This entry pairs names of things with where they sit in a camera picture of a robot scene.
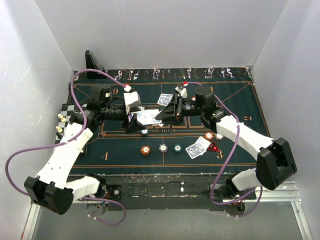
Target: white wall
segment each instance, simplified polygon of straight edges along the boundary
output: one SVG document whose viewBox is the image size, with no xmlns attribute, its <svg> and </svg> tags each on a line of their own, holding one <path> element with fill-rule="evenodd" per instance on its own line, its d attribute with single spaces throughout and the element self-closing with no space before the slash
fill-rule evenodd
<svg viewBox="0 0 320 240">
<path fill-rule="evenodd" d="M 34 0 L 0 0 L 0 238 L 20 239 L 30 198 L 9 184 L 5 162 L 15 151 L 52 144 L 73 72 Z M 9 171 L 24 188 L 49 150 L 23 153 Z"/>
<path fill-rule="evenodd" d="M 314 239 L 320 239 L 320 2 L 289 0 L 253 66 L 270 132 L 287 139 L 293 177 Z"/>
<path fill-rule="evenodd" d="M 35 0 L 75 70 L 252 66 L 288 0 Z"/>
</svg>

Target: casino table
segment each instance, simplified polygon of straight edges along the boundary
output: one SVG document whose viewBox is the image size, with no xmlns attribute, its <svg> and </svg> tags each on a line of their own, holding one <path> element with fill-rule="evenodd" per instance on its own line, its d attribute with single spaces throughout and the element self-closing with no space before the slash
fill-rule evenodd
<svg viewBox="0 0 320 240">
<path fill-rule="evenodd" d="M 188 81 L 209 86 L 245 125 L 262 135 L 270 135 L 255 85 L 245 68 L 121 69 L 108 70 L 107 73 L 121 83 L 131 85 L 139 93 L 141 106 L 145 109 L 163 109 L 164 106 L 157 104 L 160 94 L 175 93 L 179 83 Z M 124 90 L 113 81 L 87 79 L 84 74 L 80 75 L 73 86 L 77 99 L 80 101 L 88 97 L 90 87 L 95 83 L 110 84 L 114 96 L 123 96 Z M 194 84 L 186 87 L 189 98 L 195 95 L 195 87 Z M 74 103 L 70 94 L 68 103 Z M 217 173 L 233 146 L 233 142 L 226 137 L 220 141 L 214 138 L 219 152 L 208 150 L 191 159 L 186 148 L 199 137 L 204 137 L 206 132 L 213 133 L 203 126 L 198 116 L 184 117 L 181 125 L 148 127 L 147 136 L 143 136 L 140 131 L 125 134 L 121 124 L 121 121 L 104 121 L 88 141 L 85 153 L 77 158 L 70 174 Z M 167 152 L 159 150 L 161 144 L 167 145 Z M 174 151 L 176 144 L 182 146 L 182 151 Z M 142 146 L 150 147 L 147 156 L 141 154 Z M 225 172 L 236 173 L 255 166 L 255 159 L 238 146 Z"/>
</svg>

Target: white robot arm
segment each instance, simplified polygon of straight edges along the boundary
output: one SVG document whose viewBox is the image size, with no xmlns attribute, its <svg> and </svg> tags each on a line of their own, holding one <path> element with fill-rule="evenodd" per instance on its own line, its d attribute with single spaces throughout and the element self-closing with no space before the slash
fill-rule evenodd
<svg viewBox="0 0 320 240">
<path fill-rule="evenodd" d="M 237 123 L 232 115 L 227 115 L 217 107 L 215 94 L 210 87 L 197 86 L 193 100 L 186 99 L 181 92 L 181 89 L 176 90 L 168 106 L 156 116 L 157 120 L 177 125 L 182 123 L 184 116 L 200 116 L 205 127 L 233 142 L 236 140 L 239 125 L 238 145 L 257 161 L 256 168 L 237 172 L 226 180 L 224 187 L 229 195 L 236 196 L 241 191 L 260 186 L 274 190 L 297 172 L 290 145 L 286 140 L 274 140 L 257 133 L 243 122 Z"/>
<path fill-rule="evenodd" d="M 82 112 L 76 109 L 65 128 L 61 143 L 54 149 L 52 156 L 36 177 L 28 177 L 24 187 L 31 200 L 60 215 L 64 214 L 76 201 L 87 195 L 102 198 L 106 194 L 106 179 L 89 174 L 81 179 L 67 182 L 68 175 L 80 152 L 93 136 L 94 131 L 104 120 L 123 121 L 125 132 L 144 128 L 137 123 L 128 122 L 128 111 L 136 111 L 140 104 L 139 95 L 131 87 L 126 87 L 124 98 L 112 98 L 111 88 L 107 84 L 95 84 L 90 89 L 90 97 L 80 103 L 87 118 L 84 131 L 73 141 L 84 126 Z M 115 99 L 122 99 L 124 104 L 111 104 Z"/>
</svg>

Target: orange border line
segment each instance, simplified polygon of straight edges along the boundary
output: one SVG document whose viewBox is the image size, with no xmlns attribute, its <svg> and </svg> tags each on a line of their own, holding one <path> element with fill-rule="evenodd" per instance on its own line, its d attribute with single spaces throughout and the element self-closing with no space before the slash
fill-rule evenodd
<svg viewBox="0 0 320 240">
<path fill-rule="evenodd" d="M 232 96 L 234 96 L 235 94 L 237 94 L 238 92 L 240 92 L 241 90 L 243 90 L 244 88 L 246 88 L 249 84 L 245 85 L 243 88 L 241 88 L 240 90 L 236 91 L 234 94 L 228 96 L 225 100 L 223 100 L 222 102 L 228 100 L 229 98 L 231 98 Z"/>
<path fill-rule="evenodd" d="M 240 166 L 240 165 L 247 165 L 247 164 L 250 164 L 250 165 L 257 165 L 256 163 L 229 163 L 227 166 L 230 166 L 230 165 L 237 165 L 237 166 Z M 202 165 L 208 165 L 208 166 L 220 166 L 220 165 L 223 165 L 223 163 L 191 163 L 191 164 L 165 164 L 165 166 L 202 166 Z M 92 166 L 92 165 L 75 165 L 75 166 L 78 166 L 78 167 L 86 167 L 86 166 Z M 141 164 L 141 165 L 96 165 L 98 167 L 108 167 L 108 166 L 113 166 L 113 167 L 119 167 L 119 166 L 125 166 L 125 167 L 130 167 L 130 166 L 163 166 L 162 164 Z"/>
<path fill-rule="evenodd" d="M 190 116 L 188 116 L 188 126 L 189 128 L 200 128 L 200 129 L 205 127 L 203 123 L 201 123 L 201 126 L 191 126 Z"/>
<path fill-rule="evenodd" d="M 108 168 L 195 168 L 195 167 L 221 167 L 223 164 L 199 164 L 199 165 L 74 165 L 72 168 L 74 169 L 108 169 Z M 244 163 L 244 164 L 228 164 L 227 167 L 243 167 L 243 166 L 256 166 L 255 163 Z"/>
<path fill-rule="evenodd" d="M 86 95 L 87 97 L 89 97 L 88 94 L 84 93 L 83 91 L 81 91 L 80 89 L 78 89 L 76 86 L 74 87 L 74 89 L 77 89 L 80 93 L 83 93 L 84 95 Z"/>
<path fill-rule="evenodd" d="M 248 83 L 246 86 L 244 86 L 243 88 L 241 88 L 240 90 L 238 90 L 237 92 L 235 92 L 234 94 L 232 94 L 231 96 L 229 96 L 228 98 L 224 99 L 222 102 L 226 101 L 227 99 L 229 99 L 230 97 L 234 96 L 236 93 L 240 92 L 241 90 L 243 90 L 245 87 L 247 87 L 248 85 L 251 85 L 251 88 L 252 88 L 252 91 L 253 91 L 253 94 L 254 94 L 254 97 L 256 99 L 256 103 L 258 105 L 258 108 L 259 108 L 259 111 L 260 111 L 260 115 L 261 115 L 261 118 L 262 118 L 262 121 L 263 121 L 263 124 L 265 126 L 265 129 L 268 133 L 268 135 L 270 135 L 269 133 L 269 129 L 267 127 L 267 124 L 266 124 L 266 121 L 265 121 L 265 118 L 264 118 L 264 115 L 262 114 L 262 110 L 261 110 L 261 106 L 259 104 L 259 101 L 257 99 L 257 94 L 255 92 L 255 89 L 254 89 L 254 86 L 252 85 L 251 82 L 249 81 L 221 81 L 221 82 L 199 82 L 199 83 L 202 83 L 202 84 L 227 84 L 227 83 L 235 83 L 235 84 L 238 84 L 238 83 Z M 157 84 L 177 84 L 177 82 L 150 82 L 150 83 L 131 83 L 132 85 L 157 85 Z M 79 92 L 85 94 L 86 96 L 88 96 L 86 93 L 84 93 L 83 91 L 79 90 L 77 88 L 77 85 L 79 86 L 93 86 L 94 84 L 93 83 L 85 83 L 85 84 L 75 84 L 74 85 L 74 88 L 76 88 Z M 69 94 L 69 98 L 68 98 L 68 102 L 70 102 L 71 100 L 71 95 Z M 175 128 L 186 128 L 187 127 L 187 121 L 185 119 L 185 126 L 179 126 L 179 127 L 175 127 Z M 198 129 L 198 130 L 191 130 L 191 129 L 186 129 L 186 130 L 179 130 L 179 131 L 206 131 L 206 129 Z M 179 137 L 187 137 L 187 138 L 194 138 L 194 136 L 185 136 L 185 135 L 188 135 L 188 133 L 181 133 L 179 134 L 178 136 L 165 136 L 165 137 L 162 137 L 162 138 L 179 138 Z M 88 144 L 96 141 L 97 139 L 122 139 L 122 138 L 125 138 L 125 139 L 131 139 L 131 138 L 136 138 L 136 137 L 109 137 L 109 138 L 96 138 L 95 140 L 89 142 Z M 191 165 L 176 165 L 176 164 L 162 164 L 162 165 L 95 165 L 95 166 L 92 166 L 92 165 L 78 165 L 78 166 L 73 166 L 73 168 L 144 168 L 144 167 L 206 167 L 206 166 L 222 166 L 223 164 L 191 164 Z M 256 163 L 231 163 L 231 164 L 228 164 L 227 166 L 230 166 L 230 167 L 235 167 L 235 166 L 256 166 Z"/>
<path fill-rule="evenodd" d="M 181 137 L 184 137 L 184 138 L 196 138 L 198 137 L 197 135 L 194 135 L 194 136 L 149 136 L 148 138 L 150 139 L 160 139 L 160 138 L 164 138 L 164 139 L 177 139 L 177 138 L 181 138 Z M 145 136 L 142 136 L 142 137 L 136 137 L 136 136 L 133 136 L 133 137 L 99 137 L 99 139 L 144 139 Z"/>
<path fill-rule="evenodd" d="M 255 97 L 256 104 L 258 105 L 258 108 L 259 108 L 259 111 L 260 111 L 260 115 L 261 115 L 265 130 L 266 130 L 266 133 L 268 134 L 269 137 L 271 137 L 269 129 L 268 129 L 268 126 L 267 126 L 267 122 L 266 122 L 266 119 L 265 119 L 265 115 L 262 112 L 262 108 L 260 106 L 260 103 L 259 103 L 259 100 L 258 100 L 258 96 L 256 94 L 255 86 L 253 84 L 250 84 L 250 85 L 251 85 L 251 88 L 252 88 L 252 91 L 253 91 L 253 94 L 254 94 L 254 97 Z"/>
<path fill-rule="evenodd" d="M 182 132 L 182 133 L 172 133 L 172 135 L 174 136 L 180 136 L 180 135 L 196 135 L 197 133 L 196 132 Z M 158 136 L 159 134 L 158 133 L 149 133 L 148 136 Z M 106 134 L 106 137 L 107 136 L 136 136 L 136 137 L 139 137 L 141 136 L 141 134 L 130 134 L 130 135 L 126 135 L 126 134 Z"/>
<path fill-rule="evenodd" d="M 174 84 L 177 85 L 181 82 L 130 82 L 130 85 L 158 85 L 158 84 Z M 207 82 L 207 81 L 197 81 L 197 83 L 200 84 L 243 84 L 243 83 L 248 83 L 248 81 L 212 81 L 212 82 Z M 94 83 L 76 83 L 73 85 L 73 87 L 77 86 L 93 86 Z M 108 83 L 110 86 L 117 86 L 117 83 Z"/>
<path fill-rule="evenodd" d="M 96 141 L 96 140 L 98 140 L 98 139 L 99 139 L 99 137 L 97 137 L 95 140 L 92 140 L 92 141 L 88 142 L 88 145 L 91 144 L 91 143 L 93 143 L 94 141 Z"/>
<path fill-rule="evenodd" d="M 186 127 L 187 127 L 187 117 L 184 116 L 183 119 L 184 119 L 184 126 L 181 126 L 181 125 L 177 125 L 177 126 L 171 125 L 171 127 L 172 127 L 173 129 L 183 129 L 183 128 L 186 128 Z"/>
</svg>

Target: teal poker chip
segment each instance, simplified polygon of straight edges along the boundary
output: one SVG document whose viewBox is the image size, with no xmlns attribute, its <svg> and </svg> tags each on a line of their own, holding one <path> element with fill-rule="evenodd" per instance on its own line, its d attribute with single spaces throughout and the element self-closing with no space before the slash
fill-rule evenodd
<svg viewBox="0 0 320 240">
<path fill-rule="evenodd" d="M 175 152 L 181 152 L 182 147 L 181 147 L 181 145 L 176 144 L 176 145 L 174 145 L 173 150 L 174 150 Z"/>
<path fill-rule="evenodd" d="M 141 134 L 144 135 L 144 136 L 148 135 L 148 133 L 149 133 L 148 129 L 141 130 Z"/>
</svg>

